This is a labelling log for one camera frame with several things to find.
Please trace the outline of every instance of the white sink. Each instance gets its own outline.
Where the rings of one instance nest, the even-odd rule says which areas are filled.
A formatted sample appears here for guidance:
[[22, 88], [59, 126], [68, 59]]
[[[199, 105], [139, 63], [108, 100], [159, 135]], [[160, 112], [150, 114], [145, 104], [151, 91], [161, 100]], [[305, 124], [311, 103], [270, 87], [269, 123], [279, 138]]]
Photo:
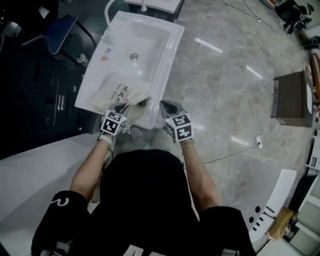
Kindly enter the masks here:
[[[185, 30], [183, 26], [135, 13], [118, 11], [102, 36], [85, 72], [75, 106], [104, 115], [87, 101], [113, 73], [143, 81], [152, 100], [136, 125], [155, 126], [176, 51]], [[130, 55], [138, 55], [131, 60]]]

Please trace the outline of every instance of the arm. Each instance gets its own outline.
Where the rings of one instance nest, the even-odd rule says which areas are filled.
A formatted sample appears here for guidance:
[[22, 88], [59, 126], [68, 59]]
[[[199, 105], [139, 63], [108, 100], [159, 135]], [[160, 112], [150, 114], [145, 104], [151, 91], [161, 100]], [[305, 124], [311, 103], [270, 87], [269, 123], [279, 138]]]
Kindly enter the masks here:
[[108, 142], [99, 140], [72, 179], [69, 190], [83, 195], [88, 203], [93, 196], [108, 148]]
[[217, 188], [198, 155], [192, 140], [187, 139], [181, 141], [180, 144], [191, 195], [195, 208], [200, 214], [207, 208], [219, 205]]

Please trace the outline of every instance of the faucet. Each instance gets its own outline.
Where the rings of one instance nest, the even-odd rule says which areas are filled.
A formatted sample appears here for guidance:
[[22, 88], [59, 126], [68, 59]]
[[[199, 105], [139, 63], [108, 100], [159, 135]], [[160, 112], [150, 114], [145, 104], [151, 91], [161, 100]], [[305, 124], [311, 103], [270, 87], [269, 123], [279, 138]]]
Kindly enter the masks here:
[[[115, 0], [110, 0], [105, 8], [104, 8], [104, 16], [105, 16], [105, 20], [106, 20], [106, 24], [109, 28], [109, 30], [111, 31], [111, 26], [110, 26], [110, 19], [109, 19], [109, 15], [108, 15], [108, 10], [110, 8], [110, 6], [113, 4]], [[146, 7], [146, 0], [141, 0], [142, 1], [142, 7], [141, 7], [141, 11], [145, 12], [147, 10], [147, 7]]]

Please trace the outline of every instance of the black shirt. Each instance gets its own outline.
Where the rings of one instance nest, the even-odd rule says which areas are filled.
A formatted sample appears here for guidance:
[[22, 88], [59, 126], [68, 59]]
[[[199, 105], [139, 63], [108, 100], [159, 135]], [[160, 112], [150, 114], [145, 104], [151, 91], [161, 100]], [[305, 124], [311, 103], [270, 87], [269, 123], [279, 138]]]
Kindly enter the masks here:
[[256, 255], [240, 211], [212, 207], [198, 221], [181, 162], [157, 149], [117, 155], [104, 170], [100, 204], [92, 214], [82, 195], [56, 194], [32, 241], [32, 255], [42, 251], [111, 256], [214, 256], [236, 251]]

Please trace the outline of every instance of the person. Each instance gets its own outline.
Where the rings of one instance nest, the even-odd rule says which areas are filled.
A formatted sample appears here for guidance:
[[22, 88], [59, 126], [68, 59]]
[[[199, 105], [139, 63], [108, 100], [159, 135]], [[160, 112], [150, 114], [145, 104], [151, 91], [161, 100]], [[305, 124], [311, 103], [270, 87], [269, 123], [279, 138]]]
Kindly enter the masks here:
[[320, 36], [315, 35], [311, 39], [302, 42], [301, 45], [304, 50], [319, 49]]
[[284, 30], [286, 30], [289, 26], [287, 36], [290, 36], [294, 31], [295, 24], [298, 21], [310, 20], [312, 12], [314, 12], [314, 7], [307, 3], [307, 7], [300, 5], [294, 5], [290, 10], [289, 18], [286, 20], [285, 24], [282, 26]]
[[103, 171], [100, 203], [89, 214], [112, 141], [100, 138], [69, 191], [53, 197], [34, 234], [33, 256], [256, 255], [241, 212], [220, 206], [194, 141], [174, 143], [164, 129], [147, 150], [137, 146], [141, 138], [124, 144]]

